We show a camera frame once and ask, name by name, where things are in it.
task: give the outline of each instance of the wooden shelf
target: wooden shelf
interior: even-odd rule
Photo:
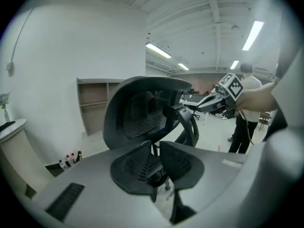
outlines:
[[[97,101],[97,102],[91,102],[91,103],[85,103],[85,104],[81,104],[80,106],[88,106],[88,105],[103,105],[103,104],[107,104],[107,101]]]
[[[106,104],[122,79],[77,78],[77,94],[81,118],[87,135],[102,130]]]

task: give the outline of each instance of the potted plant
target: potted plant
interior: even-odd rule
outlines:
[[[1,107],[1,109],[4,109],[4,118],[5,118],[5,121],[8,123],[10,122],[10,118],[9,118],[8,112],[6,111],[5,106],[6,106],[6,104],[9,103],[9,96],[10,96],[9,93],[0,95],[0,107]]]

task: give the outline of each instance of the chair seat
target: chair seat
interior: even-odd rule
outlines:
[[[160,156],[150,155],[149,168],[147,171],[147,178],[151,177],[156,172],[162,169],[161,158]]]

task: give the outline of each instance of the white wall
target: white wall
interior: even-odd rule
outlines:
[[[148,66],[146,67],[146,76],[168,76],[168,74]]]
[[[9,77],[6,64],[33,4]],[[44,164],[80,149],[76,78],[145,75],[145,34],[146,15],[116,1],[31,0],[14,18],[0,42],[0,93],[11,91],[8,112],[28,120],[26,134]]]

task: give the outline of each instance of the ceiling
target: ceiling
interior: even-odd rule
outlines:
[[[146,41],[172,58],[146,49],[146,65],[170,74],[224,72],[234,60],[261,74],[276,71],[281,11],[278,0],[120,0],[148,15]],[[242,51],[255,20],[265,22]],[[185,71],[178,63],[190,70]]]

